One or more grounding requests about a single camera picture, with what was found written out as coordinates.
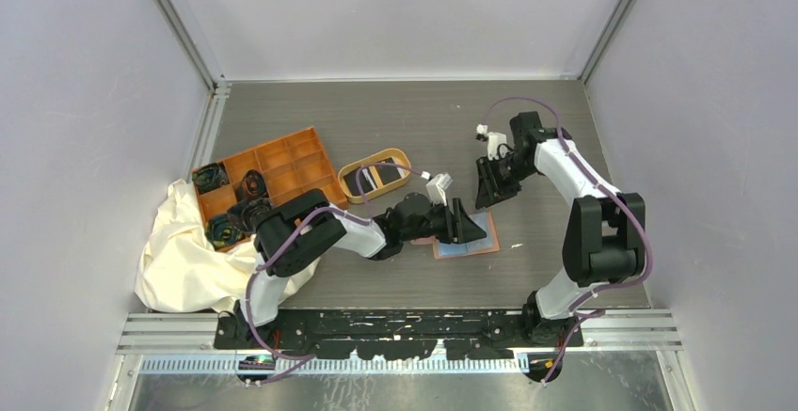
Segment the oval wooden card tray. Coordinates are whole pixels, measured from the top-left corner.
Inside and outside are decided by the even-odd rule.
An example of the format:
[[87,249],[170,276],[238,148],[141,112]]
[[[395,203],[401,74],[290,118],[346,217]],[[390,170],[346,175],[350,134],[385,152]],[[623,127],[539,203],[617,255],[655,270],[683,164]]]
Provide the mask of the oval wooden card tray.
[[397,148],[388,148],[344,166],[337,176],[346,199],[363,204],[360,193],[368,199],[378,198],[406,184],[410,179],[411,163]]

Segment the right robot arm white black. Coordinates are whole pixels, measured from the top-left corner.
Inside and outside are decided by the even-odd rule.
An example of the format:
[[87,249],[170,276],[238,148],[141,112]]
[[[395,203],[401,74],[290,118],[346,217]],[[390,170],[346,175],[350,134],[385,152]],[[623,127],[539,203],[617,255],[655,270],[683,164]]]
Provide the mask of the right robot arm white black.
[[599,292],[629,287],[649,275],[646,204],[603,179],[561,125],[548,128],[536,112],[522,112],[511,119],[510,129],[506,136],[485,123],[476,127],[477,140],[487,145],[476,161],[476,208],[515,197],[533,175],[548,178],[569,207],[563,267],[529,295],[520,317],[523,338],[543,346],[564,336],[581,319],[578,309]]

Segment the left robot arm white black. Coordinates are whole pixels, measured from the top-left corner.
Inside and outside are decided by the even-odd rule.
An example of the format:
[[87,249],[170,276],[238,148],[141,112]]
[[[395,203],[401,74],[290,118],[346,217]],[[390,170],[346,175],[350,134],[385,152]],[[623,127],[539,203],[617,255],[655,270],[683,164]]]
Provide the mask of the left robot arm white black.
[[241,299],[244,317],[237,334],[253,348],[273,339],[273,321],[288,280],[331,248],[382,261],[418,239],[465,245],[487,237],[460,199],[434,202],[418,193],[366,219],[335,206],[321,190],[311,189],[277,207],[260,198],[240,212],[239,220],[254,236],[256,267]]

